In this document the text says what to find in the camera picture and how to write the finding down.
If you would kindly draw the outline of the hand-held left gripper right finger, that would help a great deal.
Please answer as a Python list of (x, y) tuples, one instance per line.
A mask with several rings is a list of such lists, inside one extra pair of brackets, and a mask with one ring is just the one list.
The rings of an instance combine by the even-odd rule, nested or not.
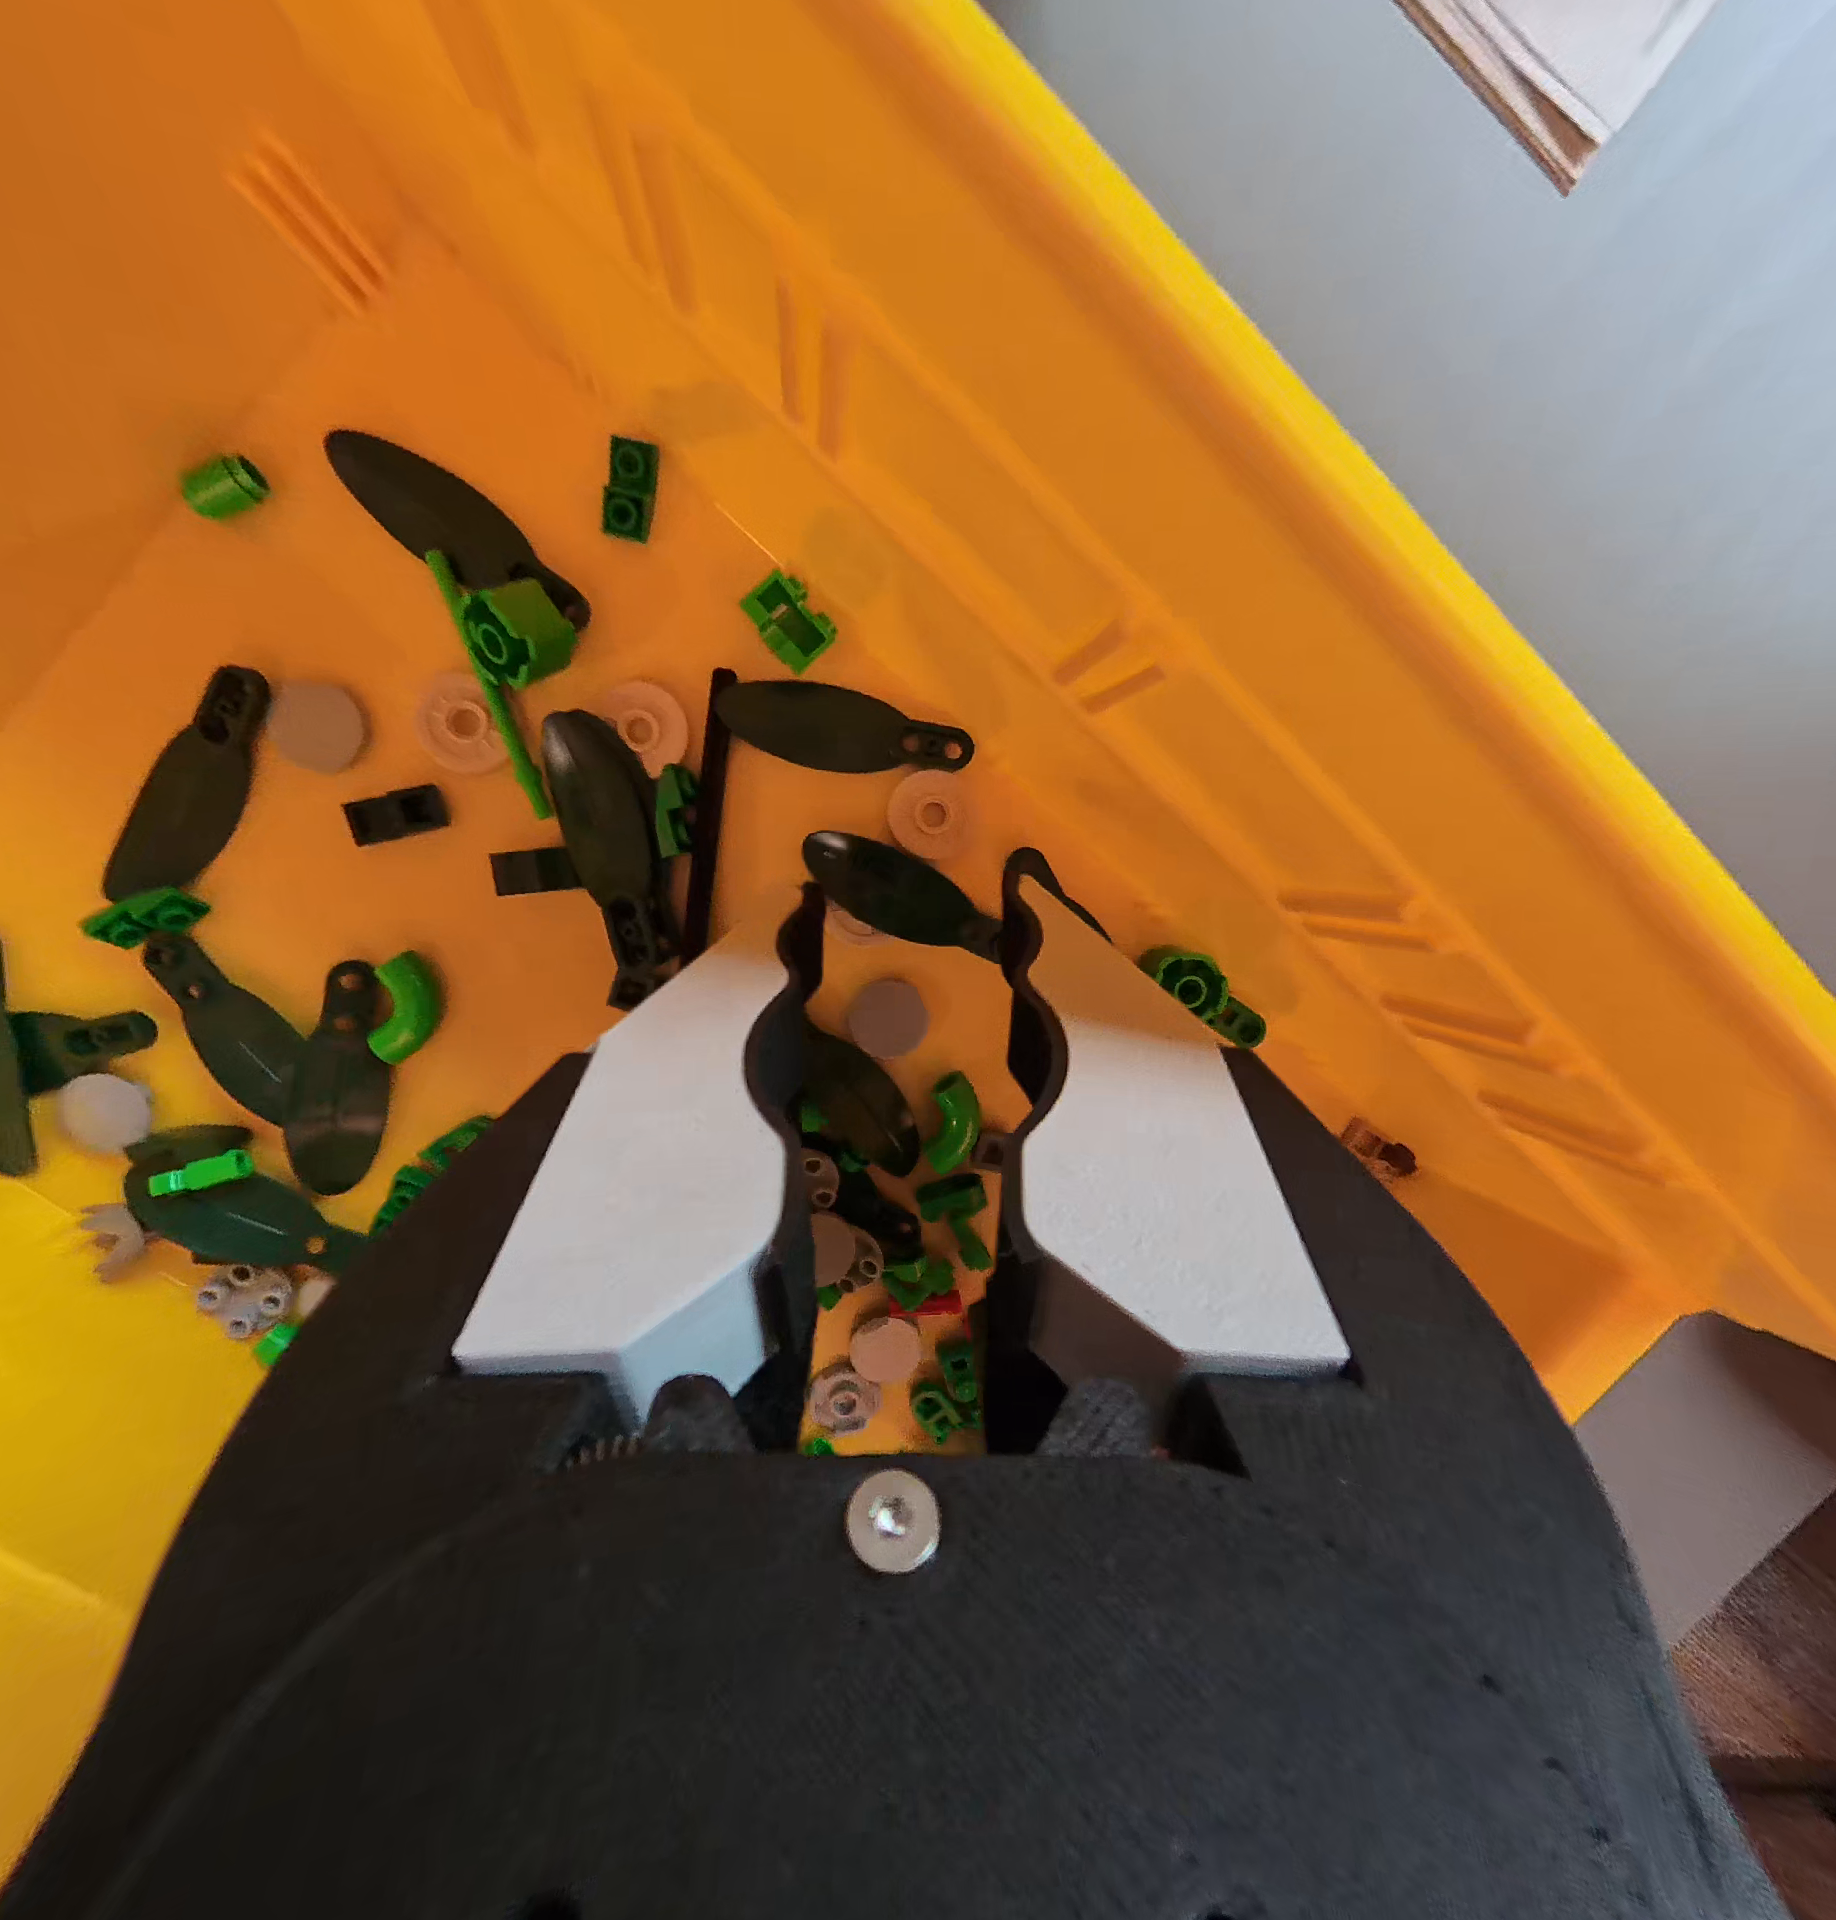
[(983, 1309), (988, 1453), (1240, 1453), (1354, 1356), (1225, 1048), (1013, 849), (994, 960), (1022, 1099)]

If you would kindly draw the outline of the building instruction booklet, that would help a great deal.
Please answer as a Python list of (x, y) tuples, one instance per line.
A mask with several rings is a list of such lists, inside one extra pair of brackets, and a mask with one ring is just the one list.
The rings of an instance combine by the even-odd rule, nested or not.
[(1626, 126), (1712, 2), (1399, 2), (1560, 195)]

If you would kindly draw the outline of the pile of toy brick pieces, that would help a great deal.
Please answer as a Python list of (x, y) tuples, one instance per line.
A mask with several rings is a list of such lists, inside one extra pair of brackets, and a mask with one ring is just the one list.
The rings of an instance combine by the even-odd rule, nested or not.
[[(124, 1196), (101, 1198), (120, 1198), (135, 1213), (107, 1209), (88, 1232), (111, 1234), (105, 1217), (116, 1213), (124, 1234), (137, 1226), (146, 1241), (156, 1236), (169, 1251), (189, 1251), (191, 1260), (206, 1262), (197, 1279), (221, 1284), (234, 1279), (223, 1266), (234, 1258), (242, 1262), (240, 1243), (251, 1247), (257, 1271), (240, 1275), (251, 1281), (246, 1320), (255, 1337), (276, 1335), (279, 1344), (302, 1329), (296, 1307), (291, 1320), (276, 1316), (279, 1324), (259, 1314), (270, 1305), (270, 1288), (283, 1292), (279, 1284), (294, 1277), (330, 1286), (360, 1275), (358, 1307), (341, 1318), (334, 1311), (334, 1331), (341, 1339), (351, 1333), (351, 1339), (336, 1354), (319, 1339), (311, 1365), (294, 1367), (296, 1378), (281, 1391), (266, 1389), (272, 1419), (261, 1412), (253, 1419), (255, 1401), (246, 1401), (249, 1425), (238, 1431), (283, 1429), (283, 1449), (276, 1438), (261, 1438), (259, 1446), (287, 1451), (287, 1470), (294, 1455), (304, 1461), (311, 1449), (313, 1457), (336, 1453), (334, 1434), (349, 1453), (377, 1453), (383, 1442), (351, 1438), (360, 1431), (360, 1414), (351, 1408), (362, 1404), (351, 1389), (381, 1386), (383, 1363), (411, 1354), (409, 1335), (437, 1337), (437, 1320), (424, 1314), (439, 1307), (439, 1284), (452, 1271), (439, 1271), (433, 1260), (467, 1249), (456, 1236), (439, 1245), (437, 1228), (463, 1213), (450, 1200), (435, 1211), (424, 1204), (426, 1215), (443, 1213), (443, 1221), (422, 1221), (409, 1234), (413, 1245), (405, 1245), (407, 1232), (392, 1226), (392, 1211), (403, 1217), (409, 1204), (418, 1224), (418, 1191), (441, 1176), (456, 1187), (443, 1168), (491, 1129), (493, 1119), (476, 1114), (422, 1159), (405, 1153), (413, 1144), (411, 1119), (439, 1116), (439, 1093), (446, 1095), (443, 1116), (458, 1106), (484, 1106), (493, 1093), (497, 1108), (506, 1106), (503, 1093), (525, 1093), (533, 1069), (555, 1067), (574, 1039), (591, 1037), (585, 1029), (598, 1022), (606, 990), (615, 1003), (636, 1005), (641, 990), (658, 986), (677, 964), (681, 913), (668, 879), (673, 864), (662, 851), (690, 844), (705, 855), (707, 786), (716, 780), (701, 767), (692, 791), (692, 774), (683, 767), (686, 699), (692, 690), (703, 696), (698, 662), (705, 654), (733, 651), (713, 636), (701, 654), (701, 639), (673, 628), (656, 636), (658, 671), (643, 688), (621, 669), (600, 673), (593, 643), (585, 641), (589, 596), (551, 570), (497, 501), (388, 437), (330, 431), (326, 461), (341, 486), (338, 501), (347, 501), (338, 508), (338, 525), (356, 527), (364, 510), (366, 525), (381, 527), (364, 538), (360, 557), (379, 559), (383, 542), (392, 540), (392, 553), (403, 549), (407, 564), (418, 564), (422, 579), (437, 583), (420, 589), (420, 606), (437, 606), (433, 594), (443, 596), (452, 677), (443, 686), (437, 684), (443, 675), (433, 679), (426, 701), (437, 709), (431, 720), (437, 750), (478, 746), (493, 765), (506, 761), (495, 718), (478, 720), (473, 741), (461, 739), (461, 722), (452, 720), (467, 707), (480, 711), (484, 688), (495, 707), (514, 692), (523, 701), (525, 688), (536, 696), (540, 686), (553, 709), (589, 707), (596, 718), (570, 731), (587, 746), (593, 746), (589, 735), (600, 731), (600, 720), (606, 722), (608, 754), (598, 754), (598, 801), (604, 806), (585, 806), (585, 789), (570, 780), (576, 769), (566, 765), (581, 741), (566, 741), (568, 729), (559, 726), (553, 744), (544, 711), (538, 714), (546, 729), (538, 752), (544, 769), (536, 780), (516, 771), (529, 782), (540, 816), (553, 806), (546, 789), (557, 782), (566, 791), (578, 816), (570, 823), (570, 853), (559, 844), (495, 853), (473, 825), (482, 808), (473, 814), (478, 804), (467, 804), (467, 825), (458, 829), (450, 825), (446, 791), (428, 782), (401, 780), (377, 795), (341, 795), (345, 825), (334, 825), (330, 776), (257, 771), (259, 754), (289, 754), (298, 765), (308, 756), (306, 748), (281, 750), (279, 744), (281, 707), (294, 694), (323, 692), (328, 701), (336, 694), (336, 703), (351, 694), (360, 707), (383, 707), (383, 694), (390, 694), (394, 705), (409, 707), (411, 690), (426, 692), (413, 688), (418, 675), (390, 645), (360, 645), (356, 628), (321, 632), (319, 615), (300, 598), (306, 594), (302, 570), (296, 579), (285, 574), (298, 594), (283, 606), (283, 641), (296, 639), (306, 654), (294, 645), (276, 656), (266, 647), (270, 660), (204, 660), (210, 677), (195, 716), (178, 716), (184, 726), (159, 759), (159, 774), (139, 786), (141, 827), (133, 808), (118, 834), (114, 872), (107, 874), (105, 855), (92, 859), (86, 851), (103, 834), (105, 804), (86, 812), (81, 797), (66, 793), (64, 776), (88, 769), (99, 780), (116, 778), (122, 756), (150, 733), (137, 720), (120, 724), (118, 707), (101, 705), (105, 692), (148, 692), (146, 718), (156, 724), (171, 716), (165, 701), (186, 690), (180, 675), (195, 673), (180, 666), (176, 645), (154, 654), (144, 639), (165, 636), (114, 641), (109, 660), (94, 662), (105, 681), (90, 669), (71, 675), (60, 701), (39, 703), (43, 709), (26, 733), (19, 733), (24, 722), (13, 726), (11, 761), (0, 767), (17, 776), (11, 784), (0, 780), (0, 1196), (6, 1206), (17, 1200), (26, 1213), (36, 1209), (39, 1196), (26, 1185), (43, 1146), (32, 1134), (34, 1104), (49, 1099), (62, 1108), (60, 1086), (90, 1089), (94, 1076), (109, 1078), (114, 1063), (152, 1046), (165, 1054), (148, 1009), (129, 1003), (116, 1011), (79, 1007), (90, 986), (116, 986), (120, 962), (109, 956), (137, 951), (137, 962), (124, 966), (137, 979), (146, 973), (159, 979), (167, 1011), (176, 1003), (176, 1018), (186, 1020), (186, 1039), (165, 1059), (178, 1056), (191, 1069), (186, 1091), (195, 1093), (195, 1076), (206, 1078), (210, 1108), (229, 1112), (180, 1112), (174, 1101), (169, 1119), (206, 1125), (186, 1129), (195, 1144), (182, 1144), (180, 1136), (156, 1159), (144, 1149), (159, 1151), (161, 1138), (75, 1149), (79, 1159), (105, 1155), (111, 1166), (116, 1155), (133, 1155), (118, 1168), (129, 1183)], [(1163, 806), (1153, 804), (1157, 812), (1146, 806), (1142, 825), (1131, 821), (1133, 804), (1150, 795), (1125, 780), (1123, 765), (1110, 767), (1116, 780), (1105, 778), (1097, 750), (1080, 748), (1075, 771), (1026, 765), (1030, 754), (1020, 761), (1007, 750), (1011, 735), (1000, 737), (996, 696), (973, 694), (968, 669), (947, 677), (943, 696), (928, 692), (917, 703), (921, 709), (904, 718), (900, 711), (913, 701), (868, 699), (876, 686), (812, 696), (806, 684), (793, 692), (786, 705), (825, 716), (812, 733), (831, 733), (842, 744), (831, 756), (814, 754), (818, 769), (808, 769), (806, 754), (797, 752), (786, 756), (795, 765), (786, 774), (778, 754), (763, 756), (743, 744), (750, 729), (735, 731), (741, 744), (731, 748), (726, 808), (733, 844), (720, 855), (731, 872), (716, 881), (713, 909), (739, 919), (750, 904), (763, 904), (758, 896), (773, 879), (780, 887), (788, 881), (784, 906), (795, 909), (808, 879), (799, 857), (801, 827), (863, 829), (863, 812), (889, 806), (900, 814), (904, 801), (913, 801), (917, 853), (932, 861), (943, 857), (947, 868), (968, 861), (977, 870), (977, 887), (968, 887), (973, 904), (962, 911), (975, 921), (966, 928), (975, 947), (979, 928), (990, 932), (988, 949), (998, 943), (996, 917), (981, 917), (979, 898), (988, 879), (996, 885), (1000, 857), (1018, 846), (1041, 849), (1065, 881), (1086, 881), (1069, 889), (1082, 896), (1073, 915), (1080, 906), (1103, 904), (1105, 930), (1135, 930), (1140, 945), (1153, 947), (1157, 932), (1170, 932), (1176, 919), (1159, 909), (1159, 883), (1178, 879), (1159, 872), (1159, 855), (1178, 855), (1191, 868), (1206, 849), (1193, 853), (1180, 821)], [(602, 876), (647, 881), (643, 898), (628, 898), (623, 887), (608, 889), (617, 900), (604, 900), (604, 930), (600, 906), (583, 906), (578, 926), (570, 928), (563, 915), (551, 919), (525, 909), (527, 917), (521, 917), (521, 909), (495, 904), (495, 887), (514, 898), (555, 891), (561, 900), (587, 900), (578, 861), (591, 866), (596, 857), (589, 842), (598, 814), (604, 825), (617, 825), (604, 844)], [(261, 1001), (257, 988), (274, 986), (274, 971), (298, 973), (304, 960), (330, 962), (334, 945), (360, 951), (336, 956), (328, 969), (321, 1018), (306, 1035), (287, 1020), (287, 1009)], [(904, 1091), (887, 1078), (889, 1069), (868, 1061), (870, 1048), (838, 1035), (823, 1016), (808, 1033), (808, 1048), (821, 1071), (829, 1065), (827, 1080), (844, 1104), (844, 1116), (833, 1116), (827, 1101), (827, 1121), (836, 1121), (838, 1131), (827, 1125), (808, 1151), (859, 1168), (836, 1181), (840, 1213), (881, 1234), (889, 1260), (906, 1262), (896, 1279), (921, 1279), (945, 1294), (943, 1305), (919, 1305), (915, 1318), (885, 1299), (883, 1286), (868, 1286), (866, 1303), (889, 1309), (891, 1320), (908, 1324), (915, 1337), (943, 1335), (947, 1378), (928, 1354), (930, 1380), (921, 1376), (921, 1382), (943, 1397), (958, 1374), (953, 1389), (968, 1395), (964, 1376), (983, 1311), (970, 1314), (973, 1326), (962, 1324), (962, 1314), (947, 1311), (960, 1305), (951, 1290), (960, 1275), (945, 1277), (949, 1260), (932, 1258), (930, 1273), (919, 1273), (934, 1228), (921, 1228), (917, 1215), (906, 1217), (902, 1198), (872, 1185), (876, 1174), (861, 1168), (868, 1138), (911, 1170), (923, 1159), (919, 1121), (925, 1114), (913, 1116)], [(287, 1155), (289, 1146), (276, 1136), (289, 1069), (300, 1059), (308, 1065), (306, 1112), (291, 1129), (291, 1142), (306, 1155), (304, 1172), (257, 1168), (244, 1181), (199, 1196), (146, 1196), (148, 1170), (227, 1149), (253, 1155), (259, 1127), (270, 1151)], [(1343, 1176), (1341, 1185), (1333, 1181), (1341, 1155), (1343, 1149), (1335, 1149), (1313, 1161), (1328, 1183), (1311, 1189), (1324, 1206), (1307, 1206), (1300, 1198), (1309, 1185), (1300, 1172), (1288, 1202), (1356, 1348), (1341, 1374), (1354, 1386), (1315, 1389), (1315, 1404), (1337, 1419), (1343, 1419), (1343, 1406), (1393, 1401), (1414, 1384), (1416, 1352), (1408, 1350), (1416, 1346), (1416, 1329), (1408, 1329), (1416, 1305), (1412, 1292), (1435, 1258), (1416, 1254), (1416, 1245), (1429, 1251), (1429, 1236), (1420, 1241), (1412, 1228), (1399, 1228), (1395, 1209), (1380, 1202), (1365, 1213), (1360, 1187), (1369, 1187), (1371, 1172)]]

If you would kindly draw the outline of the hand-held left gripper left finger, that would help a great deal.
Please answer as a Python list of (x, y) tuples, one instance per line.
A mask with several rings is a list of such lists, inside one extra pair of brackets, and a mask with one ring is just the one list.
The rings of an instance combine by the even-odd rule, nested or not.
[(587, 1052), (452, 1361), (591, 1376), (626, 1429), (660, 1391), (722, 1386), (761, 1451), (795, 1451), (816, 1286), (803, 1146), (825, 896), (776, 889)]

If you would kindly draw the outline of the yellow plastic parts bin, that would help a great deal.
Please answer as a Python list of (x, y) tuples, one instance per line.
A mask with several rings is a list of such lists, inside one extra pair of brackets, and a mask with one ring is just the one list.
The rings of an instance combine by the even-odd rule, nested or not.
[(1836, 1003), (977, 4), (0, 4), (0, 1871), (90, 1731), (259, 1378), (193, 1262), (94, 1277), (120, 1151), (283, 1131), (148, 947), (84, 934), (227, 666), (351, 696), (336, 774), (266, 726), (189, 936), (294, 1033), (405, 973), (401, 1166), (617, 1011), (598, 911), (499, 900), (548, 842), (506, 761), (422, 750), (467, 669), (349, 495), (356, 429), (486, 495), (591, 615), (516, 703), (647, 681), (705, 720), (816, 677), (979, 754), (945, 861), (1037, 844), (1140, 960), (1200, 951), (1562, 1412), (1716, 1311), (1836, 1361)]

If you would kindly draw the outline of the grey desk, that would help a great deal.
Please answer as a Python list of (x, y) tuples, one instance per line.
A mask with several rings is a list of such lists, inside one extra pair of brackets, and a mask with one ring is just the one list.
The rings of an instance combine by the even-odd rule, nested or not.
[(988, 13), (1836, 994), (1836, 4), (1568, 195), (1399, 4)]

